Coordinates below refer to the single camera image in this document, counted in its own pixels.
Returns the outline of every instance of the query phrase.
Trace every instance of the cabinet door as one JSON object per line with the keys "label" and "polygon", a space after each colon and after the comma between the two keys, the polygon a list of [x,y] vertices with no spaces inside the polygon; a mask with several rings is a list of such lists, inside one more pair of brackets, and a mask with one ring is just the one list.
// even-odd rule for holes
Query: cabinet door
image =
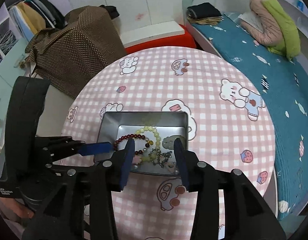
{"label": "cabinet door", "polygon": [[12,88],[0,77],[0,139],[4,120],[8,111]]}
{"label": "cabinet door", "polygon": [[24,76],[25,74],[25,70],[19,68],[19,62],[23,61],[26,57],[24,52],[26,46],[27,41],[24,38],[19,39],[0,63],[0,76],[11,87],[14,86],[19,76]]}

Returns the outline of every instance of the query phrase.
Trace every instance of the mattress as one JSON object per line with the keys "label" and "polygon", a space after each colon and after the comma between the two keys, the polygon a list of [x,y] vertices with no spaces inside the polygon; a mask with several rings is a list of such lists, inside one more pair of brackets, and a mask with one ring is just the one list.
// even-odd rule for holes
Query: mattress
{"label": "mattress", "polygon": [[308,75],[296,59],[269,52],[228,17],[217,26],[193,24],[222,57],[254,84],[275,127],[278,220],[308,191]]}

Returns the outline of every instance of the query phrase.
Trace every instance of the black folded clothing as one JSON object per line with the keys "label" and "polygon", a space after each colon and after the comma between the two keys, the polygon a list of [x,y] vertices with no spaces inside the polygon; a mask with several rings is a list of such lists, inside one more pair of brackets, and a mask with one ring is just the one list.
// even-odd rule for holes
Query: black folded clothing
{"label": "black folded clothing", "polygon": [[203,19],[207,17],[220,17],[222,16],[209,2],[201,3],[187,7],[188,14],[192,19]]}

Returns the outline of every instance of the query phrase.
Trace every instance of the screw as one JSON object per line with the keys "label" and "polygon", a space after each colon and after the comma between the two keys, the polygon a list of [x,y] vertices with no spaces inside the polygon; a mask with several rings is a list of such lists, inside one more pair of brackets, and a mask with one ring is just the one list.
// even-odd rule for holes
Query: screw
{"label": "screw", "polygon": [[76,170],[75,170],[75,169],[69,169],[69,170],[67,171],[67,175],[69,175],[69,176],[73,176],[75,173],[76,173]]}
{"label": "screw", "polygon": [[233,173],[235,174],[235,175],[241,175],[243,172],[241,171],[241,170],[239,170],[239,169],[233,169]]}
{"label": "screw", "polygon": [[207,166],[207,163],[200,161],[200,162],[197,163],[197,166],[200,167],[200,168],[205,168]]}
{"label": "screw", "polygon": [[112,162],[111,161],[105,161],[105,162],[103,162],[103,166],[104,167],[110,167],[110,166],[112,166]]}

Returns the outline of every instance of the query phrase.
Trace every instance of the round table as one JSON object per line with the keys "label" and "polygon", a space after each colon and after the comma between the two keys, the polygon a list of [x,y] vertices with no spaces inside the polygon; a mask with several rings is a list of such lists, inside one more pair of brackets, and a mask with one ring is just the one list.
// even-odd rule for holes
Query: round table
{"label": "round table", "polygon": [[[114,62],[75,99],[62,134],[95,143],[105,111],[185,111],[188,149],[199,160],[218,170],[242,170],[261,195],[268,187],[275,159],[269,112],[244,74],[213,54],[159,47]],[[93,157],[76,155],[62,164],[90,166]],[[112,192],[120,239],[189,239],[197,194],[181,187],[180,178],[130,173],[124,190]],[[219,203],[221,226],[222,191]]]}

